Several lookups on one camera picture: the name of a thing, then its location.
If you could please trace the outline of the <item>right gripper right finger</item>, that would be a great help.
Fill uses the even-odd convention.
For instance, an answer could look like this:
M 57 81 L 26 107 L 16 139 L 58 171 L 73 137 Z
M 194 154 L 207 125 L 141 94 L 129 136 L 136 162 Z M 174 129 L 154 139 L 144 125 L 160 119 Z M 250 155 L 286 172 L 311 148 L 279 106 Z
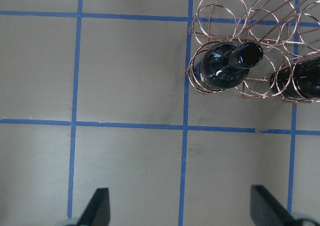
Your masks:
M 263 185 L 250 187 L 250 217 L 255 226 L 295 226 L 291 214 Z

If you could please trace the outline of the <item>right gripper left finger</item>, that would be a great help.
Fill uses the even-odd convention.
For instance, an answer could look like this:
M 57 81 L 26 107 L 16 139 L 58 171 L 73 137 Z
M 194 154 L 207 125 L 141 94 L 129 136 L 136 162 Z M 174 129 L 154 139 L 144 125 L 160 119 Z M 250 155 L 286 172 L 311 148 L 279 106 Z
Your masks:
M 110 195 L 108 188 L 98 188 L 87 204 L 77 226 L 108 226 L 111 221 Z

